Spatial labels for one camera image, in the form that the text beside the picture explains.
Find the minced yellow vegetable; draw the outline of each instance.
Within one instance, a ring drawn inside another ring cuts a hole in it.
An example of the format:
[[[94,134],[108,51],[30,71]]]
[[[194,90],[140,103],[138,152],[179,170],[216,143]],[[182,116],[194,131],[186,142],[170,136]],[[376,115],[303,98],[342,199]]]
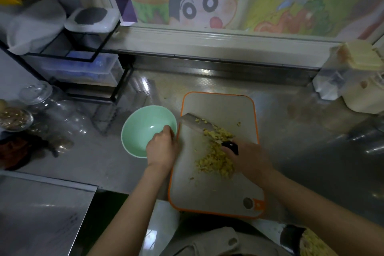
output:
[[[300,242],[301,256],[337,256],[313,231],[306,229]]]
[[[205,136],[210,136],[213,140],[229,141],[233,135],[223,128],[215,127],[215,131],[209,132],[204,130]],[[199,171],[203,172],[218,172],[224,178],[230,178],[235,170],[233,162],[221,150],[218,143],[210,142],[208,154],[196,161],[196,166]]]

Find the green bowl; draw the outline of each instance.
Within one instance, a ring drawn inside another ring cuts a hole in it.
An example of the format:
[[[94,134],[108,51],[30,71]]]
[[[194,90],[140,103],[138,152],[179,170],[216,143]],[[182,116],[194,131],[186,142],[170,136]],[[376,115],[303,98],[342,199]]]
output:
[[[121,142],[132,156],[147,158],[146,147],[153,135],[169,125],[176,134],[176,118],[168,108],[149,105],[138,109],[125,121],[121,130]]]

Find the cartoon eye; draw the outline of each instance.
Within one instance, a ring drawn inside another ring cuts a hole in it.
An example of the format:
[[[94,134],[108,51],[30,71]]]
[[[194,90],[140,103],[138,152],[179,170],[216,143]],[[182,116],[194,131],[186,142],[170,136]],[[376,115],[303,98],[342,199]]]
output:
[[[183,14],[187,19],[194,19],[196,16],[196,7],[190,2],[184,3]]]
[[[203,0],[203,8],[206,12],[215,11],[218,6],[218,0]]]

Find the bowl of chopped food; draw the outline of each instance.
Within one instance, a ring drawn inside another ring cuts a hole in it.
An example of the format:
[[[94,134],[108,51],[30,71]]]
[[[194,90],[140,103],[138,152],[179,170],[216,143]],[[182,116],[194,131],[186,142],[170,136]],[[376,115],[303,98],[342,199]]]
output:
[[[124,149],[132,156],[147,158],[146,147],[154,134],[160,133],[169,125],[174,133],[177,122],[173,113],[160,105],[142,107],[132,113],[121,130],[121,142]]]

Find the cutting board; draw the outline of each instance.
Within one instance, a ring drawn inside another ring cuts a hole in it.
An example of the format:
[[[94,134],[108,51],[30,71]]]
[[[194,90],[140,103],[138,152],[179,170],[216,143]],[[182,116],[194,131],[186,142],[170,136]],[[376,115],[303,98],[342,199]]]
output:
[[[240,139],[258,143],[255,105],[247,96],[189,92],[181,108],[181,115],[186,113],[225,128]],[[226,179],[216,172],[198,171],[195,162],[208,152],[207,137],[182,123],[177,137],[182,150],[168,189],[169,202],[175,209],[244,218],[262,214],[264,192],[242,173],[235,172],[231,179]]]

